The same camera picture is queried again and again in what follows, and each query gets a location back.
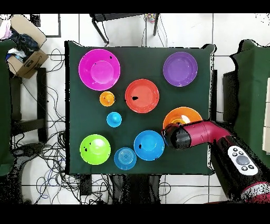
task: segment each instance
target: light blue bowl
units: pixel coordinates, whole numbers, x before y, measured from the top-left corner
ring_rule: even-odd
[[[146,161],[159,158],[164,151],[164,141],[160,134],[153,130],[141,132],[134,140],[136,154]]]
[[[122,170],[130,170],[136,164],[137,157],[131,148],[120,148],[114,155],[114,163]]]
[[[111,127],[118,127],[122,122],[122,117],[117,112],[111,112],[107,115],[107,123]]]

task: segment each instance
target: purple bowl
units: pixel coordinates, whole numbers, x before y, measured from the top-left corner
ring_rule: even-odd
[[[90,89],[104,91],[111,88],[119,79],[120,64],[110,51],[94,49],[82,57],[79,75]]]
[[[165,79],[177,87],[190,84],[195,79],[197,71],[195,58],[187,52],[176,52],[170,55],[163,66]]]

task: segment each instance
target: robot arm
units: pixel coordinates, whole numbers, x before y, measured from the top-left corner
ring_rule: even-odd
[[[169,124],[162,136],[176,150],[210,144],[211,162],[230,200],[270,203],[270,170],[246,144],[215,122]]]

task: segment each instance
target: control panel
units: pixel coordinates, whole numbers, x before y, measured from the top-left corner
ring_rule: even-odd
[[[242,148],[231,146],[228,149],[228,156],[241,174],[253,176],[258,173],[258,168]]]

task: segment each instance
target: white tile floor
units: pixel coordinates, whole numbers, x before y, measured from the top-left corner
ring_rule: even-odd
[[[57,35],[58,22],[57,14],[41,15],[41,30],[46,35]],[[236,53],[241,40],[253,39],[260,45],[266,45],[270,42],[270,19],[269,14],[212,14],[212,13],[196,13],[196,14],[161,14],[163,25],[168,37],[168,47],[196,47],[201,48],[203,45],[213,43],[217,47],[215,52],[215,69],[218,70],[218,91],[217,91],[217,118],[223,120],[223,90],[222,77],[225,72],[235,69],[233,61],[229,58],[230,54]],[[98,23],[99,28],[103,32],[101,23]],[[110,40],[109,46],[141,46],[142,34],[145,28],[143,16],[134,16],[122,18],[119,20],[104,22],[104,27],[107,36]],[[161,20],[158,24],[159,34],[165,42],[164,32],[162,29]],[[153,36],[153,24],[147,23],[147,46],[162,47],[158,35]],[[91,23],[89,14],[61,14],[61,37],[47,38],[42,46],[42,50],[48,55],[54,51],[51,61],[48,59],[43,67],[51,70],[55,65],[64,59],[64,41],[72,40],[83,46],[104,46],[104,43],[94,26]],[[35,77],[30,80],[23,80],[25,85],[33,96],[36,97]],[[59,71],[47,74],[47,85],[55,89],[59,95],[57,110],[65,116],[65,67]],[[48,92],[56,98],[56,93],[49,89]],[[50,95],[48,95],[48,111],[50,114],[49,126],[52,120],[57,120],[58,117],[53,109],[54,103]],[[36,118],[36,102],[29,95],[26,89],[22,88],[22,115],[23,119]],[[58,130],[65,130],[64,122],[56,123]],[[49,129],[49,134],[55,132],[55,127]],[[37,133],[35,131],[26,133],[23,143],[37,142]],[[25,198],[31,199],[33,202],[40,196],[36,189],[36,181],[40,176],[44,176],[49,168],[46,163],[40,159],[27,163],[23,172],[23,194]],[[93,176],[93,181],[98,180],[99,175]],[[162,176],[161,181],[166,180],[171,186],[161,186],[160,194],[169,192],[166,196],[161,197],[161,203],[206,203],[208,201],[226,200],[220,183],[216,175],[166,175]],[[52,198],[59,191],[59,186],[48,187],[49,195]],[[41,198],[39,204],[50,204],[50,199]],[[55,203],[78,204],[72,193],[66,189],[59,192],[59,200],[54,199]]]

